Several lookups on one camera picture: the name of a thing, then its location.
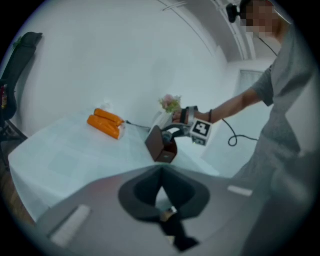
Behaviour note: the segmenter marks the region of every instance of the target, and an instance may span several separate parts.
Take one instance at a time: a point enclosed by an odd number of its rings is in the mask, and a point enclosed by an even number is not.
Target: small box
[[[145,145],[155,162],[171,163],[178,153],[174,138],[168,144],[164,145],[162,131],[157,125],[152,129],[145,141]]]
[[[206,146],[211,130],[212,123],[195,118],[190,130],[190,137],[194,143]]]

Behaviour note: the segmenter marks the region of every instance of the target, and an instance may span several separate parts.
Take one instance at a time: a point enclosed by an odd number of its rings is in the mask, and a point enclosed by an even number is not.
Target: person
[[[247,91],[209,112],[196,111],[194,117],[214,124],[261,101],[268,107],[273,105],[251,159],[234,176],[254,183],[298,157],[300,146],[286,112],[302,93],[317,65],[300,31],[277,14],[271,2],[242,0],[239,16],[255,33],[273,37],[281,44],[278,57]],[[174,123],[180,123],[180,118],[181,111],[173,114]],[[185,122],[188,123],[188,112]]]

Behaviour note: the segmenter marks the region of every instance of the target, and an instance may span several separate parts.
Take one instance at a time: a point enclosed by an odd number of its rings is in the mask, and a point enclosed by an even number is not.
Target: orange carrot
[[[108,119],[96,116],[96,115],[90,115],[87,123],[94,128],[97,128],[101,132],[108,134],[109,136],[119,139],[120,136],[120,130],[117,127],[115,122],[112,122]]]
[[[120,118],[119,116],[115,115],[115,114],[111,114],[107,111],[104,111],[100,108],[97,108],[95,111],[94,111],[94,115],[95,116],[98,116],[98,117],[101,117],[101,118],[105,118],[105,119],[108,119],[112,122],[115,122],[116,126],[120,126],[122,123],[124,123],[125,121]]]

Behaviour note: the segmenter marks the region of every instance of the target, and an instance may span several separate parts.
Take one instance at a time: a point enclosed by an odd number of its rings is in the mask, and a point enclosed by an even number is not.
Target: white tablecloth
[[[93,112],[89,109],[58,120],[9,155],[13,182],[35,221],[95,180],[161,164],[153,161],[145,145],[145,129],[127,124],[124,137],[116,140],[87,124]],[[219,175],[200,158],[187,155],[179,143],[172,165]]]

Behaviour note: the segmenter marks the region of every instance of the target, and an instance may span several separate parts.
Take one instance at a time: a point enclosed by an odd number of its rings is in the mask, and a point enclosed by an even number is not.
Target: sleeve
[[[269,107],[274,103],[274,89],[271,82],[270,66],[260,77],[260,79],[251,87],[259,98]]]

